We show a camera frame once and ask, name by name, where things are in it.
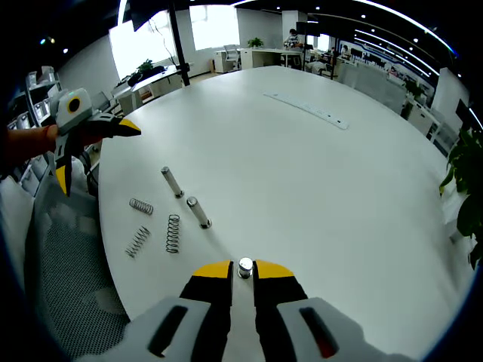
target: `white desk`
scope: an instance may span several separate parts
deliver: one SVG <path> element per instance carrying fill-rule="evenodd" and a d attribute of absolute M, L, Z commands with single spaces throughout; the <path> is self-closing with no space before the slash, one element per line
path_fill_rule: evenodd
<path fill-rule="evenodd" d="M 299 51 L 284 51 L 282 49 L 240 49 L 241 68 L 251 69 L 261 66 L 274 66 L 280 63 L 281 55 L 298 55 L 302 62 L 303 53 Z M 285 66 L 288 66 L 288 57 L 285 57 Z"/>
<path fill-rule="evenodd" d="M 349 129 L 265 91 L 330 109 Z M 461 244 L 445 236 L 438 185 L 446 160 L 391 110 L 274 66 L 176 90 L 129 118 L 143 134 L 104 140 L 99 198 L 109 268 L 130 318 L 178 296 L 202 265 L 249 256 L 292 270 L 309 297 L 358 322 L 386 353 L 420 358 L 452 321 L 473 273 Z M 184 198 L 174 198 L 164 166 Z M 186 206 L 191 195 L 211 229 Z M 153 215 L 132 209 L 130 198 L 152 204 Z M 165 252 L 170 213 L 181 217 L 180 254 Z M 141 225 L 152 235 L 132 260 L 125 248 Z M 253 296 L 238 277 L 234 289 L 225 356 L 261 360 Z"/>
<path fill-rule="evenodd" d="M 139 95 L 139 90 L 141 88 L 149 86 L 151 94 L 155 98 L 160 97 L 171 91 L 174 91 L 175 89 L 181 88 L 180 76 L 178 76 L 177 79 L 172 82 L 169 81 L 169 83 L 162 83 L 164 79 L 179 74 L 180 70 L 177 70 L 176 66 L 167 66 L 165 71 L 146 78 L 139 83 L 136 83 L 133 87 L 129 87 L 126 84 L 124 87 L 116 88 L 112 92 L 112 96 L 119 101 L 123 113 L 128 115 L 143 105 L 143 101 Z"/>

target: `potted plant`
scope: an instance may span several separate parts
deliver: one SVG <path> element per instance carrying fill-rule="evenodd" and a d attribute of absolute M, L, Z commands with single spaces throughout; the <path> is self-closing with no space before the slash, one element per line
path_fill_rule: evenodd
<path fill-rule="evenodd" d="M 149 70 L 152 70 L 154 66 L 152 66 L 152 60 L 151 59 L 146 59 L 140 66 L 137 67 L 137 71 L 144 73 L 148 72 Z"/>
<path fill-rule="evenodd" d="M 128 80 L 130 87 L 134 86 L 143 79 L 152 77 L 160 72 L 163 72 L 165 68 L 163 66 L 153 66 L 151 59 L 146 59 L 140 66 L 137 67 L 137 71 L 131 74 Z"/>
<path fill-rule="evenodd" d="M 253 38 L 248 41 L 248 47 L 250 48 L 261 48 L 263 46 L 263 41 L 260 38 Z"/>
<path fill-rule="evenodd" d="M 408 93 L 412 94 L 414 98 L 418 98 L 421 94 L 423 94 L 423 89 L 418 87 L 417 83 L 410 79 L 406 79 L 405 87 Z"/>
<path fill-rule="evenodd" d="M 448 156 L 451 167 L 439 193 L 443 195 L 445 186 L 454 178 L 457 191 L 467 194 L 458 212 L 457 228 L 462 236 L 475 236 L 476 245 L 469 254 L 474 269 L 483 256 L 483 135 L 461 130 L 460 138 Z"/>

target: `coil spring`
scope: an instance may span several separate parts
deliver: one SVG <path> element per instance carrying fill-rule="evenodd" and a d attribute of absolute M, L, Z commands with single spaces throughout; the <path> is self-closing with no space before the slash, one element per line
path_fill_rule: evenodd
<path fill-rule="evenodd" d="M 180 216 L 171 214 L 168 217 L 168 231 L 166 233 L 166 251 L 168 253 L 180 252 Z"/>
<path fill-rule="evenodd" d="M 146 202 L 139 201 L 136 198 L 132 198 L 129 201 L 129 204 L 136 210 L 141 211 L 142 213 L 146 213 L 148 215 L 152 214 L 152 211 L 154 210 L 154 207 L 152 205 L 147 204 Z"/>
<path fill-rule="evenodd" d="M 131 258 L 136 257 L 137 252 L 141 249 L 141 247 L 143 247 L 143 244 L 150 235 L 151 232 L 144 226 L 141 226 L 139 230 L 137 230 L 136 235 L 133 237 L 133 242 L 125 250 L 126 254 L 128 254 Z"/>

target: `window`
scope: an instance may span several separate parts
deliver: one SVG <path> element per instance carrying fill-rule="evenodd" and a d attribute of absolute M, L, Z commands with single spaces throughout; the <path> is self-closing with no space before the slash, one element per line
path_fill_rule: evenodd
<path fill-rule="evenodd" d="M 190 6 L 195 49 L 240 44 L 236 8 L 227 5 Z"/>
<path fill-rule="evenodd" d="M 328 51 L 329 49 L 329 35 L 321 34 L 317 38 L 317 49 L 320 51 Z"/>
<path fill-rule="evenodd" d="M 146 59 L 157 63 L 176 55 L 167 11 L 158 12 L 136 32 L 132 21 L 116 26 L 110 29 L 109 40 L 120 79 L 136 72 Z"/>

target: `metal pin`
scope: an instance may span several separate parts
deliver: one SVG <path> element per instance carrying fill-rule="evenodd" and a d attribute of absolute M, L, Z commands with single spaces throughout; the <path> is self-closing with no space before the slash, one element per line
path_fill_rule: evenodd
<path fill-rule="evenodd" d="M 171 190 L 174 192 L 174 197 L 175 198 L 182 198 L 184 195 L 183 190 L 180 188 L 178 183 L 176 182 L 173 174 L 171 173 L 171 170 L 169 167 L 163 167 L 161 169 L 161 173 L 165 177 L 166 181 L 168 182 L 168 185 L 171 187 Z"/>
<path fill-rule="evenodd" d="M 195 214 L 196 219 L 200 222 L 200 226 L 202 229 L 208 229 L 211 227 L 211 220 L 206 217 L 205 212 L 203 211 L 202 207 L 199 205 L 198 200 L 196 198 L 190 196 L 188 200 L 186 200 L 191 211 Z"/>
<path fill-rule="evenodd" d="M 241 258 L 238 262 L 238 276 L 248 279 L 254 270 L 254 262 L 250 258 Z"/>

